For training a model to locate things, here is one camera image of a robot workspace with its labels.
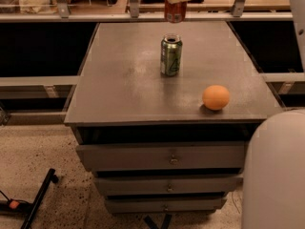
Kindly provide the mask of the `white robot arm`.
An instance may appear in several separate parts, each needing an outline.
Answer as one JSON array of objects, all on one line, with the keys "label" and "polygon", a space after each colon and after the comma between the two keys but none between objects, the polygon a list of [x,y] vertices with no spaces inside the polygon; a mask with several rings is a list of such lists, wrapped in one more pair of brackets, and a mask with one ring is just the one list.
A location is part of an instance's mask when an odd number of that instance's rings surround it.
[{"label": "white robot arm", "polygon": [[305,229],[305,110],[254,132],[243,172],[241,229]]}]

